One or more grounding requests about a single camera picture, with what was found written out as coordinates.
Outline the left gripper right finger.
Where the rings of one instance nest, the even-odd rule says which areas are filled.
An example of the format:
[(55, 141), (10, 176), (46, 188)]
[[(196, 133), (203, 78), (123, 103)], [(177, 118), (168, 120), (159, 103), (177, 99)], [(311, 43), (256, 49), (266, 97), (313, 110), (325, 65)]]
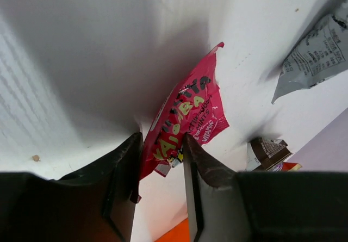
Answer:
[(347, 241), (347, 173), (235, 172), (189, 134), (183, 154), (191, 241)]

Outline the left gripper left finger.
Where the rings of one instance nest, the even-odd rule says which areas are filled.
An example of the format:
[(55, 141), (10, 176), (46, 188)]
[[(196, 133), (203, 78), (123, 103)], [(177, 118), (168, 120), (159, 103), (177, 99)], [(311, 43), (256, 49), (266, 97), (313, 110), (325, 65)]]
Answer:
[(141, 133), (96, 161), (47, 180), (1, 173), (1, 241), (130, 241)]

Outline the red candy packet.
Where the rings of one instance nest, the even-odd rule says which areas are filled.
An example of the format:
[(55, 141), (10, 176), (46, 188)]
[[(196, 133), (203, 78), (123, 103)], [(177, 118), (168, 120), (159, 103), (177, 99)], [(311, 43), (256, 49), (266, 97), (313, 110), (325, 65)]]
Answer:
[(139, 142), (139, 172), (131, 181), (130, 201), (141, 199), (139, 183), (153, 172), (166, 177), (183, 162), (186, 134), (207, 144), (228, 128), (215, 70), (218, 43), (193, 70), (172, 89), (158, 110), (143, 141)]

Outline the silver candy wrapper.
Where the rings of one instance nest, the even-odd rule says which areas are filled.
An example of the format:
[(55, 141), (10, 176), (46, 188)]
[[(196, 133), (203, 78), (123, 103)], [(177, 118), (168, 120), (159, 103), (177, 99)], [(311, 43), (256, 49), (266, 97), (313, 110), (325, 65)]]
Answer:
[(347, 70), (347, 1), (319, 20), (282, 65), (271, 103)]

